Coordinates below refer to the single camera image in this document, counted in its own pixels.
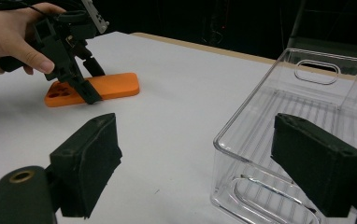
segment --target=container handle cutout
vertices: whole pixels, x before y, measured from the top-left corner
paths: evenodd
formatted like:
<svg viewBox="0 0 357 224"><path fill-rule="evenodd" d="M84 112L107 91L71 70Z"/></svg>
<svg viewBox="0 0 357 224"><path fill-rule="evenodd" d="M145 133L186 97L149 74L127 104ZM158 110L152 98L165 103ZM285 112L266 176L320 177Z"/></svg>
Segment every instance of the container handle cutout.
<svg viewBox="0 0 357 224"><path fill-rule="evenodd" d="M293 196L290 196L273 186L269 186L262 180L258 180L252 176L234 176L230 188L230 194L233 200L246 205L252 211L258 211L268 223L295 223L288 217L278 214L277 211L265 204L270 204L272 201L285 201L285 203L290 204L290 207L296 207L297 212L301 210L304 213L307 213L308 218L311 220L310 223L320 223L317 216L318 211L315 208L312 208L311 205L306 205ZM265 200L265 197L261 196L265 196L265 194L268 195L267 201Z"/></svg>
<svg viewBox="0 0 357 224"><path fill-rule="evenodd" d="M313 60L302 60L296 64L295 76L303 81L321 85L331 85L338 79L341 70L332 63L323 63Z"/></svg>

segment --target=white tabletop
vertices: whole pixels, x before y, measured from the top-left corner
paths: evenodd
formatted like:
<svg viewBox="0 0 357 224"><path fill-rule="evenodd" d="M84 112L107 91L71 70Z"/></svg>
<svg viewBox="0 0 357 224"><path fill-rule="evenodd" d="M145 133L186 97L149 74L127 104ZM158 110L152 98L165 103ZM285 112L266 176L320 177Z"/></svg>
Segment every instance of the white tabletop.
<svg viewBox="0 0 357 224"><path fill-rule="evenodd" d="M88 43L107 74L136 73L140 93L51 108L43 74L0 76L0 178L47 167L49 154L86 121L115 113L121 165L90 219L58 211L58 223L238 223L209 200L212 142L271 64L121 33Z"/></svg>

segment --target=finger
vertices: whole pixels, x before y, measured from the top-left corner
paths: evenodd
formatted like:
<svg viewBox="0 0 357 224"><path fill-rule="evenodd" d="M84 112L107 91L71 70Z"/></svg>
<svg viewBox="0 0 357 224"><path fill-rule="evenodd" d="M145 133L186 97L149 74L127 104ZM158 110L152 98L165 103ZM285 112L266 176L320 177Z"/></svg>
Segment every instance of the finger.
<svg viewBox="0 0 357 224"><path fill-rule="evenodd" d="M44 74L49 74L54 69L54 63L50 59L33 49L24 40L14 45L10 55Z"/></svg>
<svg viewBox="0 0 357 224"><path fill-rule="evenodd" d="M27 74L27 75L32 75L34 73L34 70L32 67L30 67L29 65L25 65L23 67L23 70L24 72Z"/></svg>

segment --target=orange phone case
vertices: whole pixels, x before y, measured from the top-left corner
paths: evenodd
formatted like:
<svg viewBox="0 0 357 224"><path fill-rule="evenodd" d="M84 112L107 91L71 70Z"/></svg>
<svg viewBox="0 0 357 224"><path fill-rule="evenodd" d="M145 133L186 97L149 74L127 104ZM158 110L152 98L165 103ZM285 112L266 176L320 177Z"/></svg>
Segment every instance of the orange phone case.
<svg viewBox="0 0 357 224"><path fill-rule="evenodd" d="M85 78L91 82L103 100L133 96L140 92L137 75L122 73ZM50 86L44 102L49 107L84 104L85 101L68 85L55 81Z"/></svg>

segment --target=clear plastic bin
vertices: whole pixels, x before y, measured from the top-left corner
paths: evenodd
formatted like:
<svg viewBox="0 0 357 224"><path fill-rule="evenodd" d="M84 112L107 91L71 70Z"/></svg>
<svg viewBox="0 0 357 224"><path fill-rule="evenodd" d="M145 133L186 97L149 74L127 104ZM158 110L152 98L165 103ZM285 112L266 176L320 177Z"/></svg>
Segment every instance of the clear plastic bin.
<svg viewBox="0 0 357 224"><path fill-rule="evenodd" d="M277 113L357 148L357 59L286 49L214 139L211 201L248 223L354 223L325 217L271 158Z"/></svg>

